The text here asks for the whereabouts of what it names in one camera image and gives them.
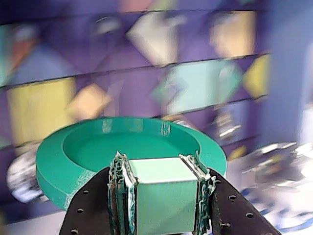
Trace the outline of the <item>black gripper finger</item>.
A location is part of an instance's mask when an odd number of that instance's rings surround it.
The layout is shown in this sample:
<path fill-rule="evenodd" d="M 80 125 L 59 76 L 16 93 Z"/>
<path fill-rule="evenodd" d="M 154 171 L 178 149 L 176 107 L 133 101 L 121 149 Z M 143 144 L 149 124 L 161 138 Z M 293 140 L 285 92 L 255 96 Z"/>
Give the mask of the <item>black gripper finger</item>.
<path fill-rule="evenodd" d="M 135 235 L 137 179 L 126 154 L 96 173 L 73 196 L 61 235 Z"/>
<path fill-rule="evenodd" d="M 199 157 L 179 155 L 198 179 L 194 235 L 278 235 L 272 226 L 220 173 Z"/>

